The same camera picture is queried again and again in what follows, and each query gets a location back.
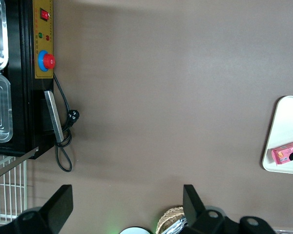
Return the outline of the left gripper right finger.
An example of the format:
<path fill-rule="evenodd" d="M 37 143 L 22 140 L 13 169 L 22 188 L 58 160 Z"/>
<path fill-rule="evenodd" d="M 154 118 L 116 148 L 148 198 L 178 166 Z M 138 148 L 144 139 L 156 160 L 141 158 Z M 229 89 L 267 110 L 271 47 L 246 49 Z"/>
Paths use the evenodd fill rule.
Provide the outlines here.
<path fill-rule="evenodd" d="M 274 229 L 263 219 L 243 216 L 239 222 L 231 220 L 219 207 L 206 206 L 193 185 L 183 187 L 183 210 L 187 226 L 184 234 L 274 234 Z"/>

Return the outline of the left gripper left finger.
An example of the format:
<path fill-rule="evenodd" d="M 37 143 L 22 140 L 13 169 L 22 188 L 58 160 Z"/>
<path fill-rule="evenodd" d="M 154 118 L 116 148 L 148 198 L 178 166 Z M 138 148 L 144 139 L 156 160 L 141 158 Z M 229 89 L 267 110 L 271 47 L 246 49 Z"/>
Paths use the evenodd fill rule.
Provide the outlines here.
<path fill-rule="evenodd" d="M 58 234 L 73 211 L 71 185 L 62 185 L 42 206 L 0 226 L 0 234 Z"/>

